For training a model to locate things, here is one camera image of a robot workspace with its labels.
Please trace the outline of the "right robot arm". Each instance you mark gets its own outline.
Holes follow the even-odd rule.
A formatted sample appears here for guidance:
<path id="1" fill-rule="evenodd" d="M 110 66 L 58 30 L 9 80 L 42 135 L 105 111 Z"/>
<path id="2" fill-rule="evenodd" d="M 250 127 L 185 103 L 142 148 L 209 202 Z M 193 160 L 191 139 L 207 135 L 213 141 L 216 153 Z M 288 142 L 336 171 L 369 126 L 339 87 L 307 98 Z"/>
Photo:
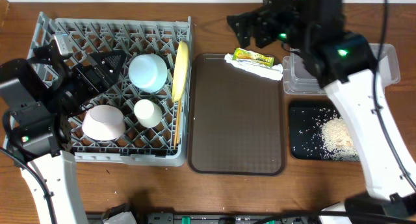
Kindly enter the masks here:
<path id="1" fill-rule="evenodd" d="M 269 0 L 262 7 L 227 17 L 241 47 L 280 41 L 298 55 L 316 78 L 352 137 L 365 177 L 366 192 L 348 198 L 343 216 L 408 223 L 415 214 L 415 161 L 385 99 L 380 55 L 367 39 L 345 29 L 343 0 Z"/>

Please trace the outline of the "wooden chopstick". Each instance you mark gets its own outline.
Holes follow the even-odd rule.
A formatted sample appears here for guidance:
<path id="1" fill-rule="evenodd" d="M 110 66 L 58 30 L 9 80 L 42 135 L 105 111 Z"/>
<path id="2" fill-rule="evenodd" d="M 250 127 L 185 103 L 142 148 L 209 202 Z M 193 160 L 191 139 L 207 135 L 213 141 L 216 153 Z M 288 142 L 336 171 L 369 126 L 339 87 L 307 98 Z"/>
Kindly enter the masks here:
<path id="1" fill-rule="evenodd" d="M 178 102 L 178 111 L 177 111 L 177 129 L 176 129 L 176 145 L 178 145 L 178 143 L 179 143 L 179 139 L 180 139 L 180 136 L 179 136 L 179 133 L 180 133 L 180 126 L 181 126 L 181 111 L 182 111 L 182 102 L 181 101 L 179 101 Z"/>
<path id="2" fill-rule="evenodd" d="M 177 102 L 177 112 L 176 112 L 176 123 L 175 123 L 175 136 L 174 136 L 174 150 L 177 147 L 177 139 L 179 136 L 179 120 L 180 120 L 180 110 L 181 110 L 181 102 Z"/>

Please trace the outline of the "light blue bowl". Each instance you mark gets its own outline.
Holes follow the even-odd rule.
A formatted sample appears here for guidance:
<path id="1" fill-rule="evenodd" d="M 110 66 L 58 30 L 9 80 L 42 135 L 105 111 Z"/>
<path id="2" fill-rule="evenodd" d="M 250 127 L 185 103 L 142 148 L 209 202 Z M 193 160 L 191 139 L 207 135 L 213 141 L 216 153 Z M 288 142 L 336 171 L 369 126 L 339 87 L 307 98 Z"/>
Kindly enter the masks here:
<path id="1" fill-rule="evenodd" d="M 159 91 L 167 80 L 167 65 L 155 54 L 138 55 L 128 70 L 128 76 L 133 85 L 147 93 Z"/>

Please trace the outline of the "cream cup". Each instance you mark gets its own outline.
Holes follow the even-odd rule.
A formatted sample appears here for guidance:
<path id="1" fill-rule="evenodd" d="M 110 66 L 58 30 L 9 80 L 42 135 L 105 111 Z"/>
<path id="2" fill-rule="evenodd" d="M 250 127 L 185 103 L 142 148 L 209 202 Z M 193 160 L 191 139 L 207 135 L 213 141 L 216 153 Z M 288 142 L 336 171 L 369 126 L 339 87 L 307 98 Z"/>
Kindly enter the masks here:
<path id="1" fill-rule="evenodd" d="M 138 122 L 146 128 L 156 127 L 163 116 L 161 108 L 147 99 L 136 102 L 133 112 Z"/>

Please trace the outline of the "yellow plate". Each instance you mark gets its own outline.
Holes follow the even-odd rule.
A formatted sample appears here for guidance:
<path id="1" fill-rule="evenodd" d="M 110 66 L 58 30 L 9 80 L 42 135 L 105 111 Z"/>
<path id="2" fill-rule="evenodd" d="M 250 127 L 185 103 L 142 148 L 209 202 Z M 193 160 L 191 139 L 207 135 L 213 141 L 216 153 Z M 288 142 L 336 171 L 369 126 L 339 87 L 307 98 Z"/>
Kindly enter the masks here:
<path id="1" fill-rule="evenodd" d="M 179 102 L 185 91 L 187 71 L 189 67 L 189 47 L 184 41 L 180 41 L 177 48 L 177 56 L 172 81 L 172 101 Z"/>

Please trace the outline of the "green yellow snack wrapper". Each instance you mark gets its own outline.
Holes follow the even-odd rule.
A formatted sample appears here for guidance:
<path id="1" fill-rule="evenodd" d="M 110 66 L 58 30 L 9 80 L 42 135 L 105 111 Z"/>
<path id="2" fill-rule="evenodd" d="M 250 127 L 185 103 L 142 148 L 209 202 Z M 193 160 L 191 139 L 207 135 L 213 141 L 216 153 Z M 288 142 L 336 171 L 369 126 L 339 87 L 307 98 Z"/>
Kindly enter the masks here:
<path id="1" fill-rule="evenodd" d="M 272 56 L 262 55 L 241 48 L 236 48 L 232 55 L 232 60 L 238 62 L 253 62 L 254 64 L 264 65 L 270 68 L 274 65 L 274 58 Z"/>

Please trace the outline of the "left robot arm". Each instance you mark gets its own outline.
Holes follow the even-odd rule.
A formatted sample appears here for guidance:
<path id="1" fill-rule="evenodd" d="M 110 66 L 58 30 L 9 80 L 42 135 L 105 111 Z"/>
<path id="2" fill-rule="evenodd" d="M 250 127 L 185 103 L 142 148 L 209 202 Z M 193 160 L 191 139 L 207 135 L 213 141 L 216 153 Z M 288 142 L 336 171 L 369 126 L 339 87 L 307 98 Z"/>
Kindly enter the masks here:
<path id="1" fill-rule="evenodd" d="M 1 152 L 21 169 L 41 223 L 88 223 L 77 182 L 69 118 L 118 80 L 126 60 L 121 50 L 90 53 L 89 64 L 69 68 L 56 42 L 38 47 L 29 59 L 1 64 Z"/>

